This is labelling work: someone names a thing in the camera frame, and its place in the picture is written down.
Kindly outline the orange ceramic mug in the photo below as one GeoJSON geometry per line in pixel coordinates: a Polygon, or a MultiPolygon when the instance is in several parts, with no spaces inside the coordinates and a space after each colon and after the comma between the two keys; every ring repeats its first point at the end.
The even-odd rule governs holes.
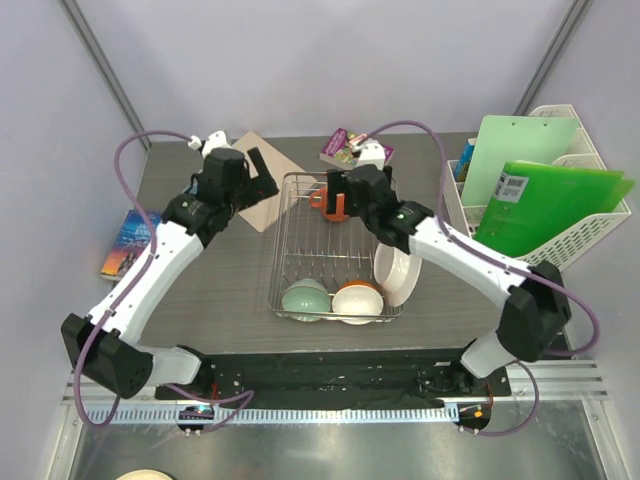
{"type": "Polygon", "coordinates": [[[316,208],[320,211],[322,216],[329,222],[343,222],[349,219],[349,215],[345,212],[345,195],[343,193],[337,194],[335,198],[335,212],[329,213],[328,208],[328,191],[324,187],[315,191],[309,197],[309,204],[312,208],[316,208]]]}

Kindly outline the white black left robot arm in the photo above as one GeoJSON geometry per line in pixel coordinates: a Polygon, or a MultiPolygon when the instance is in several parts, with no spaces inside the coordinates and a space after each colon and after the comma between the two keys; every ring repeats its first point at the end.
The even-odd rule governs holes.
{"type": "Polygon", "coordinates": [[[201,354],[186,347],[143,347],[139,339],[177,277],[233,216],[279,192],[256,147],[212,149],[192,180],[195,188],[169,202],[153,241],[111,293],[86,316],[70,314],[61,326],[75,372],[122,399],[165,383],[178,384],[193,399],[211,391],[213,375],[201,367],[201,354]]]}

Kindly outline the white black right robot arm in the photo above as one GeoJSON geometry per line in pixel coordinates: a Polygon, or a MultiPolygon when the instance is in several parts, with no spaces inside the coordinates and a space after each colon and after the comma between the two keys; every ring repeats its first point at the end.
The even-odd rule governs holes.
{"type": "Polygon", "coordinates": [[[472,395],[488,376],[516,360],[535,362],[571,318],[559,269],[506,257],[450,228],[429,208],[397,198],[389,167],[327,174],[328,211],[338,198],[377,240],[409,258],[431,262],[474,287],[501,311],[498,326],[473,340],[451,371],[457,391],[472,395]]]}

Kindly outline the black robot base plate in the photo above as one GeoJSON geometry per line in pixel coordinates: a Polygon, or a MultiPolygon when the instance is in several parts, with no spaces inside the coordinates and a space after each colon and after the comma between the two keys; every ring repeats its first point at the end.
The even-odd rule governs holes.
{"type": "Polygon", "coordinates": [[[188,393],[225,399],[246,390],[271,410],[435,408],[454,398],[508,397],[507,372],[464,371],[458,349],[205,355],[188,393]]]}

